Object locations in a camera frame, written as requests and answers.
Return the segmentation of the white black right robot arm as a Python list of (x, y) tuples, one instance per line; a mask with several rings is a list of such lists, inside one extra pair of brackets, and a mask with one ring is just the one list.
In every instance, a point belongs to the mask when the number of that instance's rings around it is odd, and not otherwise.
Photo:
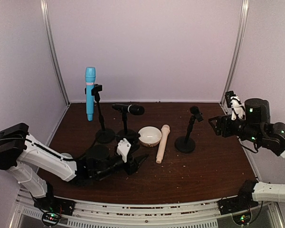
[[(217, 136), (237, 136), (241, 141), (250, 141), (255, 150), (266, 148), (285, 159), (285, 124), (270, 122), (269, 102), (250, 98), (242, 103), (238, 96), (228, 96), (232, 113), (215, 116), (208, 120)], [(285, 184), (272, 184), (247, 180), (238, 191), (243, 202), (274, 201), (285, 203)]]

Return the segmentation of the black front microphone stand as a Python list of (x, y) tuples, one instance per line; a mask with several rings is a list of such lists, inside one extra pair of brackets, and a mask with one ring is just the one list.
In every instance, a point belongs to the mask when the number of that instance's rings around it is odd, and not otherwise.
[(92, 95), (94, 96), (94, 101), (96, 101), (96, 106), (98, 110), (98, 120), (101, 126), (100, 130), (97, 131), (95, 138), (98, 143), (107, 144), (114, 140), (115, 132), (112, 129), (105, 127), (105, 120), (101, 111), (99, 94), (99, 92), (101, 92), (102, 90), (103, 87), (101, 84), (95, 84), (92, 90)]

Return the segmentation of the black microphone stand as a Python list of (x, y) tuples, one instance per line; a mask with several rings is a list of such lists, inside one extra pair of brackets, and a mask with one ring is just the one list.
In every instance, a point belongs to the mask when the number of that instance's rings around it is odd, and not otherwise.
[(98, 120), (101, 126), (100, 130), (97, 131), (95, 138), (98, 143), (107, 144), (114, 140), (115, 132), (112, 129), (105, 127), (105, 120), (101, 111), (99, 94), (99, 92), (101, 92), (102, 90), (103, 87), (101, 84), (95, 84), (92, 90), (92, 95), (94, 96), (94, 101), (96, 101), (96, 106), (98, 110)]
[(197, 106), (192, 106), (190, 108), (190, 113), (191, 117), (187, 127), (186, 135), (178, 137), (174, 142), (175, 148), (181, 153), (190, 153), (195, 150), (196, 144), (195, 141), (192, 138), (190, 138), (190, 134), (193, 130), (195, 121), (196, 120), (198, 122), (203, 121), (202, 112), (199, 110)]
[(133, 130), (128, 130), (128, 126), (127, 126), (127, 114), (128, 113), (121, 113), (121, 114), (122, 114), (123, 130), (120, 130), (116, 135), (116, 140), (118, 142), (124, 137), (127, 137), (130, 133), (134, 133)]

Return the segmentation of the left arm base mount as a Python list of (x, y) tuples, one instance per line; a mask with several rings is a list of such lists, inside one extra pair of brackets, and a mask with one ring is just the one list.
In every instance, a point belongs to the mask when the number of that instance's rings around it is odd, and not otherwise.
[(36, 198), (31, 194), (34, 201), (34, 207), (42, 212), (41, 221), (48, 227), (56, 226), (62, 219), (62, 215), (72, 216), (74, 211), (75, 202), (57, 198), (54, 196), (53, 186), (46, 182), (47, 193), (45, 197)]

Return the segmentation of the black microphone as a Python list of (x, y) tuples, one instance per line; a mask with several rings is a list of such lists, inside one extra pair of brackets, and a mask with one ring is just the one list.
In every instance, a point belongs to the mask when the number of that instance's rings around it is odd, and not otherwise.
[(121, 113), (130, 113), (132, 115), (143, 115), (145, 112), (143, 106), (136, 104), (113, 104), (112, 108)]

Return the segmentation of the blue microphone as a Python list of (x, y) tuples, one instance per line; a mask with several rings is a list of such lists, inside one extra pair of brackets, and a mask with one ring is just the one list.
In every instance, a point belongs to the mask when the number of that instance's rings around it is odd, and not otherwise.
[(94, 67), (87, 67), (85, 70), (85, 95), (86, 95), (86, 114), (88, 121), (93, 121), (94, 115), (94, 96), (92, 90), (95, 86), (96, 70)]

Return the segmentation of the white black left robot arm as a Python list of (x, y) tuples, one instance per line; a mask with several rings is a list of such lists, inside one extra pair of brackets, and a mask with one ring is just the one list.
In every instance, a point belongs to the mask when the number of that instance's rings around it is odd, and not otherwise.
[(0, 131), (0, 170), (9, 172), (34, 199), (53, 201), (52, 185), (39, 177), (31, 164), (77, 186), (101, 181), (120, 170), (132, 175), (148, 158), (148, 154), (133, 156), (140, 148), (138, 138), (138, 134), (122, 138), (114, 155), (106, 146), (94, 142), (84, 154), (74, 158), (42, 144), (29, 133), (27, 124), (19, 123)]

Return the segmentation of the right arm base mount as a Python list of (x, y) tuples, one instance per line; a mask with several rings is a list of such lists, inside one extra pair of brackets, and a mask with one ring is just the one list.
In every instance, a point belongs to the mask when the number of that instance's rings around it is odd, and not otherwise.
[(240, 190), (238, 195), (232, 197), (222, 197), (218, 201), (218, 209), (221, 215), (231, 215), (233, 222), (241, 227), (251, 225), (259, 216), (253, 218), (252, 208), (259, 205), (253, 201), (251, 193)]

